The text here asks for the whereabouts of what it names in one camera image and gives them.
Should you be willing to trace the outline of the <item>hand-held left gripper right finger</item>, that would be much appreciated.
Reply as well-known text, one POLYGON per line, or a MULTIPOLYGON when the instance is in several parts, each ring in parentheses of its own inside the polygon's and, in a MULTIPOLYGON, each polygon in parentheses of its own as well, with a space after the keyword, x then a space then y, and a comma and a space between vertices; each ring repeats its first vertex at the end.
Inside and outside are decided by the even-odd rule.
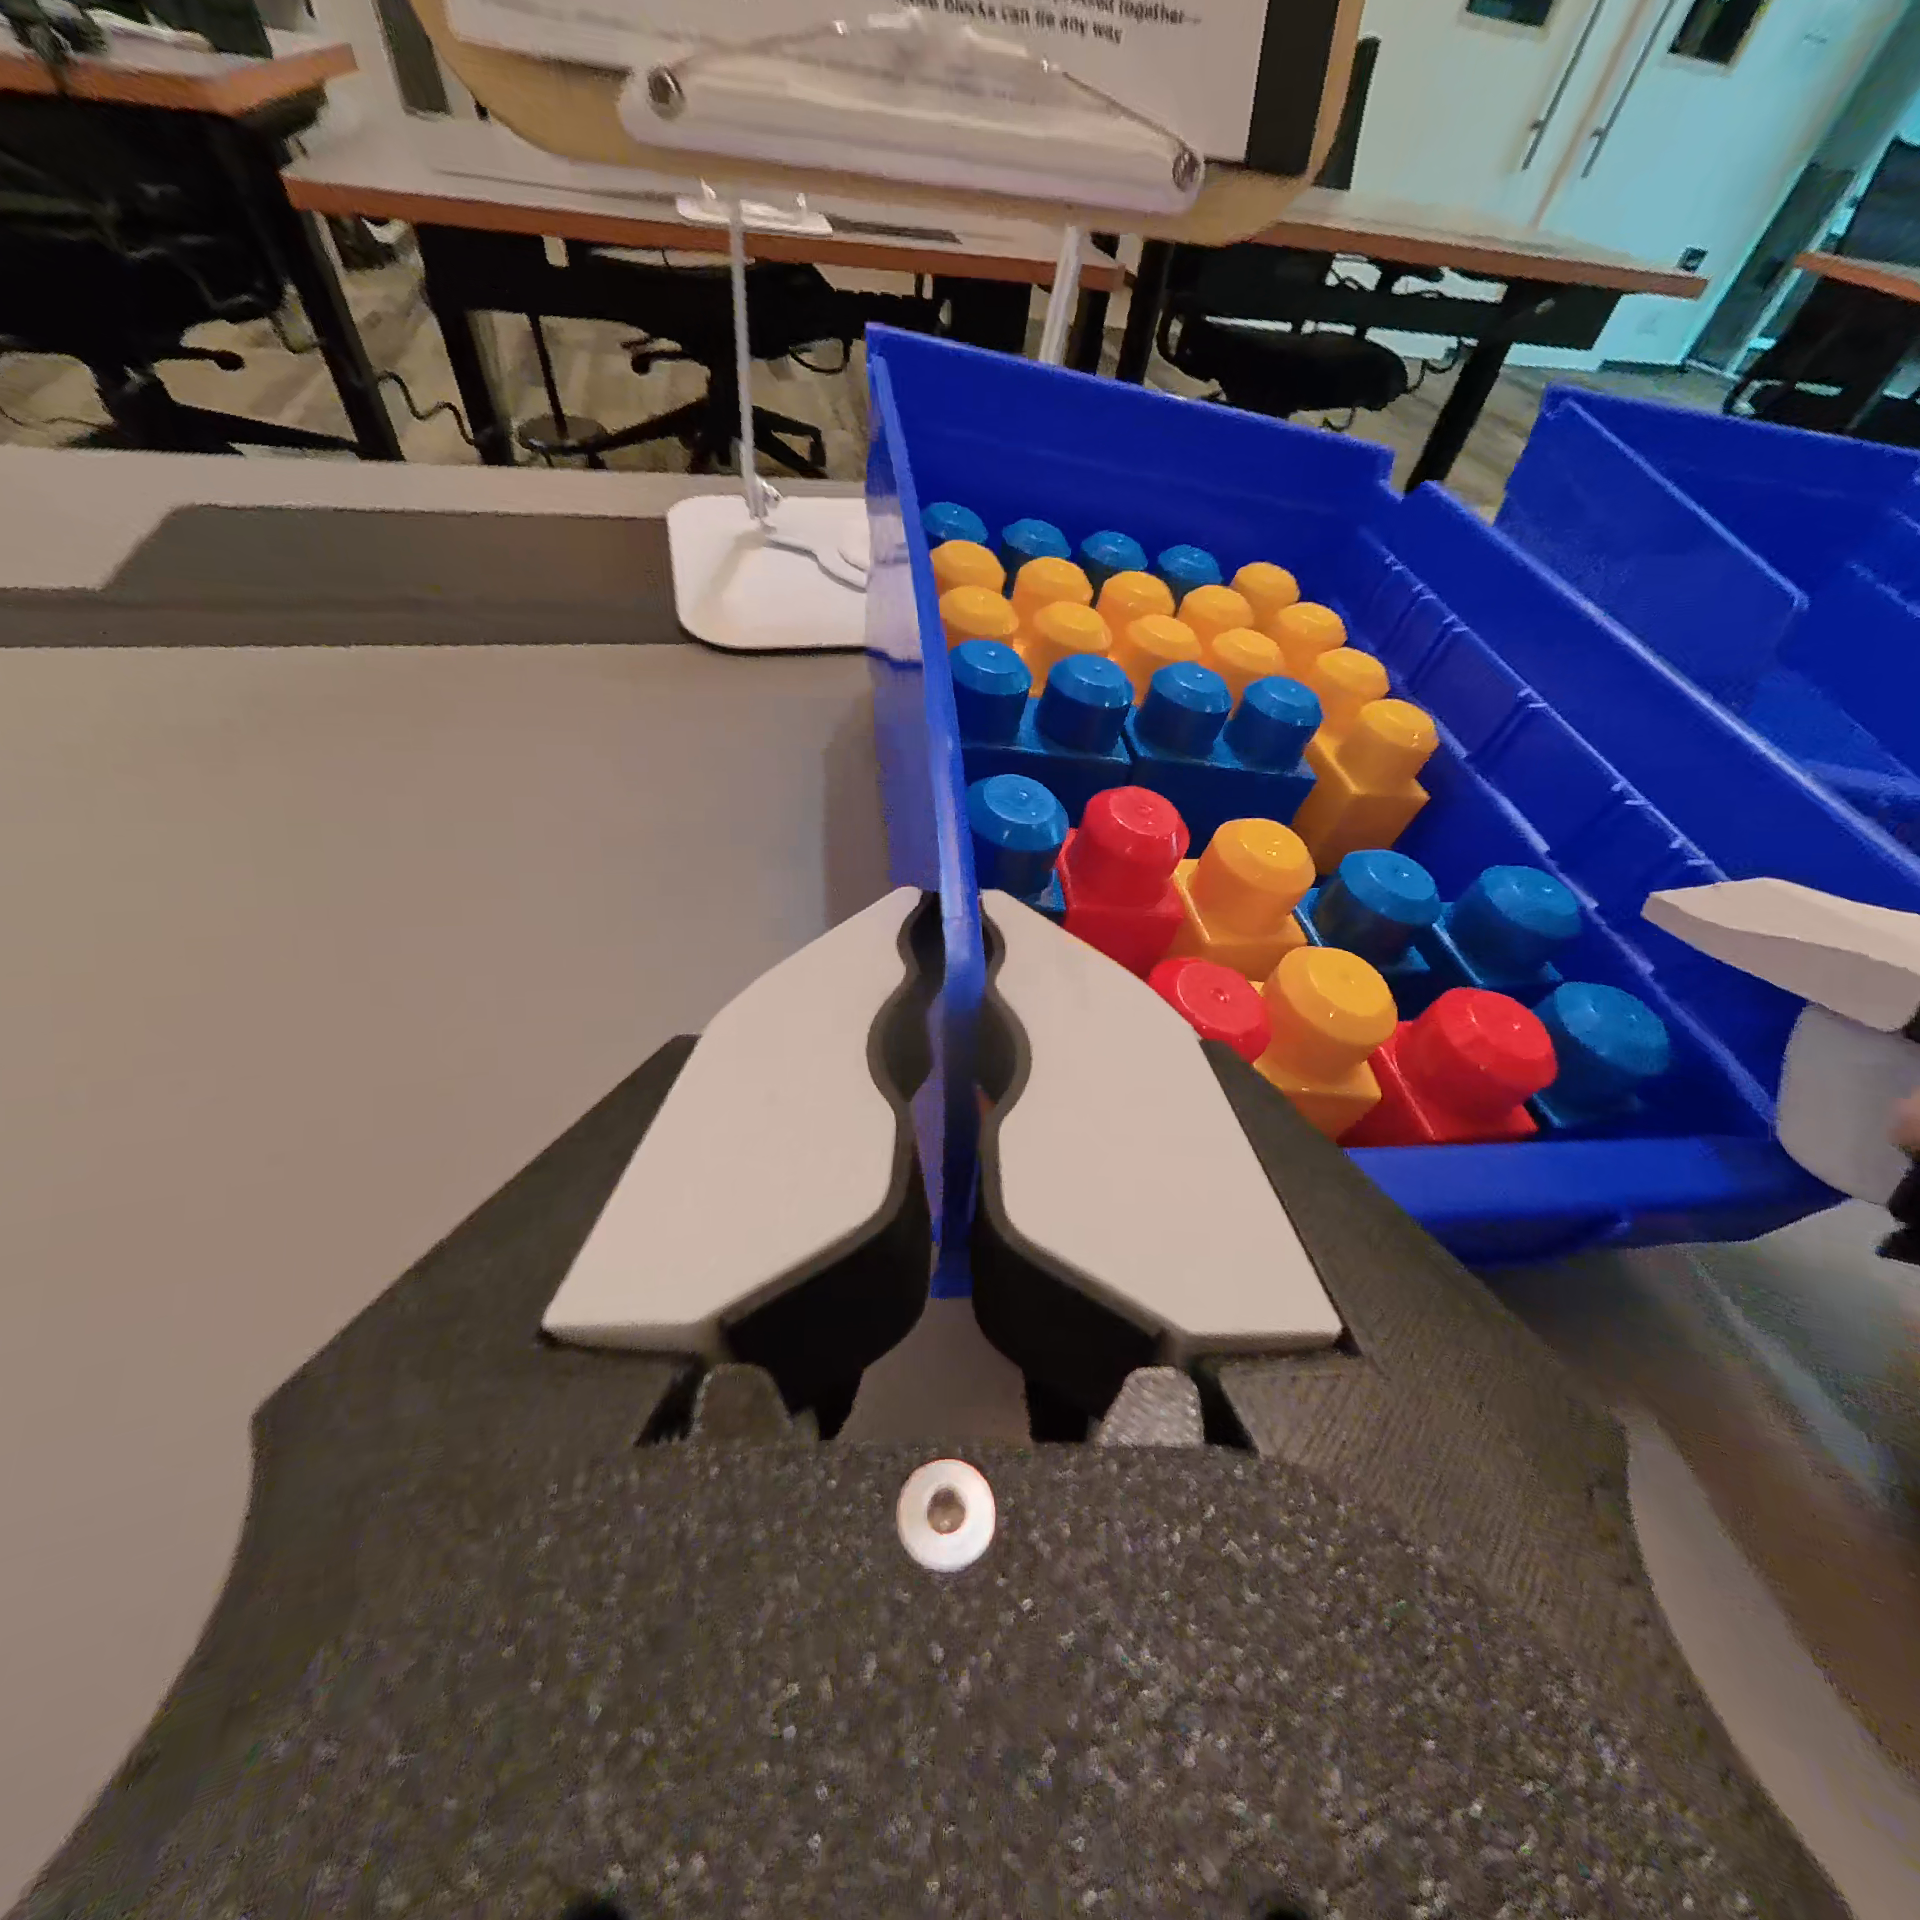
POLYGON ((1191 1023, 1007 892, 978 898, 972 1312, 1034 1436, 1141 1369, 1338 1349, 1345 1323, 1191 1023))

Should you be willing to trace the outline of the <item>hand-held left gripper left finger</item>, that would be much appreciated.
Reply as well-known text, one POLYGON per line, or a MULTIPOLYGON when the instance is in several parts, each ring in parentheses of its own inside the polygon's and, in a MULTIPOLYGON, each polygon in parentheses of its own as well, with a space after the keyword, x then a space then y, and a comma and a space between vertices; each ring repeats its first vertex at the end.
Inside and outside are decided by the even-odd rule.
POLYGON ((822 1438, 932 1293, 914 1102, 939 901, 900 885, 756 976, 689 1041, 539 1335, 771 1380, 822 1438))

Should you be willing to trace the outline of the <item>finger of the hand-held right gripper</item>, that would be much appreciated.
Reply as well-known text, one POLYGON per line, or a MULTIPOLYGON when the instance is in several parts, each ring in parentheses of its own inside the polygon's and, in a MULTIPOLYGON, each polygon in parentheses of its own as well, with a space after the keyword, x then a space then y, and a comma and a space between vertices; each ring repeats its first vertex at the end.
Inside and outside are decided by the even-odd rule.
POLYGON ((1651 892, 1641 917, 1789 996, 1918 993, 1918 917, 1791 880, 1651 892))

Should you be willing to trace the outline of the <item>blue plastic bin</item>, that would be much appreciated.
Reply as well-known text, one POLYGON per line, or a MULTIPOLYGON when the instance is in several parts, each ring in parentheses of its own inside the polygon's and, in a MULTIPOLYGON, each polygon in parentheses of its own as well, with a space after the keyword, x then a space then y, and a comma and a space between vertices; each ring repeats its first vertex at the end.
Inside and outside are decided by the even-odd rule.
POLYGON ((1191 539, 1293 565, 1438 725, 1409 852, 1456 888, 1526 862, 1581 899, 1565 969, 1665 1023, 1671 1064, 1620 1128, 1528 1144, 1362 1149, 1358 1166, 1470 1266, 1601 1245, 1742 1239, 1834 1201, 1774 1139, 1799 999, 1684 946, 1647 896, 1775 878, 1915 908, 1915 857, 1450 492, 1393 492, 1381 448, 872 326, 865 648, 888 872, 939 896, 929 1002, 929 1199, 959 1242, 973 1198, 973 1026, 985 992, 928 504, 1001 525, 1191 539))
POLYGON ((1550 385, 1495 525, 1918 847, 1918 454, 1550 385))

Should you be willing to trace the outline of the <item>blue one-stud mega block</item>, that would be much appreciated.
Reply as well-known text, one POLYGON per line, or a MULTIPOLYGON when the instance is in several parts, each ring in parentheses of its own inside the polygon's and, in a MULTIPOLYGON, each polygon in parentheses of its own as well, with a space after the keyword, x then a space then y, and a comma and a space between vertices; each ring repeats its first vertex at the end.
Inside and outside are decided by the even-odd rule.
POLYGON ((1006 893, 1047 921, 1064 923, 1057 859, 1070 819, 1057 795, 1030 776, 991 773, 969 781, 966 821, 976 888, 1006 893))

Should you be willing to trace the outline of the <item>pile of colourful mega blocks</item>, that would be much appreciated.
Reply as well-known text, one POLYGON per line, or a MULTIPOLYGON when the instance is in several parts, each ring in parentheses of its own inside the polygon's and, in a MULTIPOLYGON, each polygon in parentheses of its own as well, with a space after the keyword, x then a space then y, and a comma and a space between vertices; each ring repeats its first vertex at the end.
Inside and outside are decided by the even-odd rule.
POLYGON ((1438 725, 1277 563, 923 510, 972 781, 1068 812, 1070 936, 1358 1148, 1606 1136, 1671 1066, 1565 880, 1421 826, 1438 725))

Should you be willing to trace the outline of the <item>black office chair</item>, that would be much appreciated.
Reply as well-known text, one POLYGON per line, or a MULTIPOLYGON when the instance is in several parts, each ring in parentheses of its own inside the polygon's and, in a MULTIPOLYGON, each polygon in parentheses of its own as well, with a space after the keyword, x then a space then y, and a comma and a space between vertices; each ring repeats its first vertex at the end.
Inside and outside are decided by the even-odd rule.
MULTIPOLYGON (((1918 145, 1893 135, 1835 251, 1918 267, 1918 145)), ((1736 420, 1918 448, 1918 304, 1807 278, 1803 298, 1721 402, 1736 420)))
MULTIPOLYGON (((603 467, 607 454, 635 445, 678 442, 689 471, 713 471, 737 462, 742 400, 752 383, 736 354, 734 287, 721 264, 671 265, 613 260, 609 250, 587 251, 578 264, 551 269, 546 309, 567 320, 631 324, 625 351, 631 372, 662 363, 689 363, 706 375, 703 394, 620 429, 593 427, 567 413, 539 313, 530 313, 539 382, 548 412, 514 429, 515 443, 539 460, 574 460, 603 467)), ((822 342, 846 345, 852 322, 835 305, 838 292, 819 267, 794 260, 752 260, 743 269, 745 359, 773 363, 822 342)))
POLYGON ((340 436, 195 406, 165 362, 237 372, 191 347, 204 324, 278 318, 294 253, 265 198, 257 138, 213 114, 6 94, 2 111, 4 350, 91 377, 105 424, 87 448, 347 451, 340 436))
POLYGON ((1175 245, 1155 350, 1170 368, 1239 412, 1378 413, 1409 394, 1404 357, 1354 332, 1313 329, 1334 251, 1235 244, 1175 245))

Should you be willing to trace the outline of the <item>white sign stand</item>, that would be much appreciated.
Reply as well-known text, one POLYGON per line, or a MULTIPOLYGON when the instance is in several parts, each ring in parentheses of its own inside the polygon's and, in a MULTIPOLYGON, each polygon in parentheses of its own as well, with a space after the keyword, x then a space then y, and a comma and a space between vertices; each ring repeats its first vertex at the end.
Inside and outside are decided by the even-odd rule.
MULTIPOLYGON (((923 12, 659 59, 630 76, 620 119, 729 164, 737 180, 786 168, 936 200, 1180 213, 1205 172, 1189 141, 1143 107, 1030 48, 923 12)), ((855 497, 781 497, 757 471, 742 186, 713 200, 729 253, 737 489, 667 510, 675 611, 688 636, 729 654, 857 654, 868 511, 855 497)))

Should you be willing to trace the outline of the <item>wooden desk with black legs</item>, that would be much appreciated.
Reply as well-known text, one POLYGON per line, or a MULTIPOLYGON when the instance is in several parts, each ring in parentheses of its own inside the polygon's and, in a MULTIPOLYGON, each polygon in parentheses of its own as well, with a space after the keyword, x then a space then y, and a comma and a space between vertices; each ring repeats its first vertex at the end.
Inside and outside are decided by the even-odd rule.
MULTIPOLYGON (((729 269, 726 228, 675 217, 674 196, 696 186, 617 166, 570 170, 491 119, 410 116, 330 141, 291 161, 281 180, 301 212, 410 230, 465 429, 490 467, 511 467, 525 448, 515 443, 515 416, 482 350, 477 318, 617 324, 627 344, 638 332, 627 322, 549 313, 549 271, 598 250, 621 264, 729 269)), ((1057 230, 990 210, 844 193, 808 201, 830 217, 832 236, 745 233, 745 264, 819 269, 854 328, 844 345, 822 342, 791 357, 823 347, 849 354, 868 324, 1007 354, 1028 345, 1031 301, 1057 275, 1057 230)))
POLYGON ((1162 362, 1155 332, 1172 251, 1235 244, 1334 253, 1329 283, 1303 322, 1311 329, 1362 333, 1389 350, 1387 333, 1459 347, 1452 388, 1406 474, 1406 489, 1448 480, 1514 347, 1584 351, 1625 298, 1692 301, 1710 286, 1703 275, 1552 232, 1309 188, 1239 241, 1143 241, 1116 350, 1117 379, 1139 385, 1162 362))

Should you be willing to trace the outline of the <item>white door with phone sign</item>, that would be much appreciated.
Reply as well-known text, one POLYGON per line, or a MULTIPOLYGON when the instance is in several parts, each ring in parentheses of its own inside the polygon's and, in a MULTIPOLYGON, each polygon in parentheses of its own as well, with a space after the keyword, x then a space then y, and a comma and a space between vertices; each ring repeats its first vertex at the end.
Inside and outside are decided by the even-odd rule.
POLYGON ((1567 180, 1569 228, 1609 251, 1716 280, 1791 141, 1791 44, 1819 4, 1647 4, 1567 180))
POLYGON ((1536 225, 1606 4, 1406 4, 1369 155, 1406 200, 1536 225))

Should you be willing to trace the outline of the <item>wooden sign board with paper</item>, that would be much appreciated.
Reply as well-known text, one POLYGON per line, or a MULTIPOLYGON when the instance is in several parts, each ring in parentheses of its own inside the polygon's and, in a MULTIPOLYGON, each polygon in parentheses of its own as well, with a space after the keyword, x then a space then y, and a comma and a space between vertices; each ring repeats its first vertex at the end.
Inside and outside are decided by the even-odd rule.
POLYGON ((1354 1, 414 12, 494 119, 567 164, 1202 245, 1313 184, 1362 23, 1354 1))

